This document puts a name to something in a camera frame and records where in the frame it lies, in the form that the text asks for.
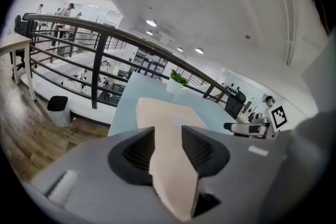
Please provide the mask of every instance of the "tabletop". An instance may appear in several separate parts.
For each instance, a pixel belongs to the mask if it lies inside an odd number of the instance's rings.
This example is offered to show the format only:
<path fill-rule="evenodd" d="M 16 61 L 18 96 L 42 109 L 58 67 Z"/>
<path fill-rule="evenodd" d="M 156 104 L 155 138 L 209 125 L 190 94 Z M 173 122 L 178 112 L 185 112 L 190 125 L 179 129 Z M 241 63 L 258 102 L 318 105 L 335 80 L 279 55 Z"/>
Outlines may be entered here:
<path fill-rule="evenodd" d="M 236 121 L 217 103 L 183 90 L 177 94 L 171 94 L 166 91 L 165 83 L 133 72 L 113 116 L 109 136 L 137 129 L 136 107 L 140 97 L 190 106 L 209 130 L 233 134 L 224 129 L 223 124 L 236 123 Z"/>
<path fill-rule="evenodd" d="M 30 38 L 24 37 L 19 34 L 11 34 L 7 36 L 2 36 L 0 39 L 0 53 L 9 48 L 14 48 L 16 46 L 22 45 L 24 43 L 29 43 L 32 40 Z"/>

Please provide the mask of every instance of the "wooden floor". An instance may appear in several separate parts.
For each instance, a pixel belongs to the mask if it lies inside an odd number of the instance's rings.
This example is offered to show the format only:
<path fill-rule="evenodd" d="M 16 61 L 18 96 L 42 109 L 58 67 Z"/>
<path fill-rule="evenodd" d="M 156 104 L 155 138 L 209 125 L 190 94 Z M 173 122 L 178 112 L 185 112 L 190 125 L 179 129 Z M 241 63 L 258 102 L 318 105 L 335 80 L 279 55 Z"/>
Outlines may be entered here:
<path fill-rule="evenodd" d="M 20 179 L 30 180 L 80 143 L 107 136 L 107 126 L 82 118 L 72 119 L 68 128 L 56 127 L 47 101 L 37 97 L 33 102 L 29 89 L 22 82 L 17 85 L 11 76 L 8 54 L 0 57 L 0 142 Z"/>

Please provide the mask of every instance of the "white pot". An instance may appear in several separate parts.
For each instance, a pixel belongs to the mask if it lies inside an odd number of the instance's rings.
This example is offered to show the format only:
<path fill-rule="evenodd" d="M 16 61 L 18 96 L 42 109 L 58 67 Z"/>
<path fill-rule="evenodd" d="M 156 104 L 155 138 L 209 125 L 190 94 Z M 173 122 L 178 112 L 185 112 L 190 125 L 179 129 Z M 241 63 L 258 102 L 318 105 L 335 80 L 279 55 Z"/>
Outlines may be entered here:
<path fill-rule="evenodd" d="M 178 83 L 175 80 L 170 78 L 168 83 L 167 83 L 166 91 L 170 92 L 172 94 L 175 94 L 180 90 L 181 87 L 182 87 L 182 84 L 180 84 L 180 83 Z"/>

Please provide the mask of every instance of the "blue table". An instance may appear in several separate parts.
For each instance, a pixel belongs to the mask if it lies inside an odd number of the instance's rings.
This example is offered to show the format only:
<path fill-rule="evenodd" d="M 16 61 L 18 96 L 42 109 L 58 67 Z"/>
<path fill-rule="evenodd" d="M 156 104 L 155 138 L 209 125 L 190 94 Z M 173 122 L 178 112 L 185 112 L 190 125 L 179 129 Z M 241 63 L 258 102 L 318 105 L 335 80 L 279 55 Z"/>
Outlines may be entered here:
<path fill-rule="evenodd" d="M 225 122 L 236 121 L 218 104 L 192 93 L 181 90 L 177 94 L 166 91 L 166 84 L 139 73 L 132 73 L 118 103 L 108 136 L 136 129 L 136 107 L 140 97 L 158 99 L 174 104 L 190 106 L 209 130 L 223 134 L 233 134 L 223 128 Z"/>

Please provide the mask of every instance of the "black cap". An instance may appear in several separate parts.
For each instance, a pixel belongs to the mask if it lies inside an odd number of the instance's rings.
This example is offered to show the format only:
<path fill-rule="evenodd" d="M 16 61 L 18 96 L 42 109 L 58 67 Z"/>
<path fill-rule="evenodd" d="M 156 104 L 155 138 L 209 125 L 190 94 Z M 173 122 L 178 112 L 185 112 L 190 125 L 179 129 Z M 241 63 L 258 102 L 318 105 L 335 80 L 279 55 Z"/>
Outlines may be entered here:
<path fill-rule="evenodd" d="M 270 95 L 269 95 L 268 97 L 265 98 L 265 102 L 267 102 L 267 101 L 269 101 L 269 100 L 274 100 L 274 99 L 273 99 L 273 96 L 270 96 Z"/>

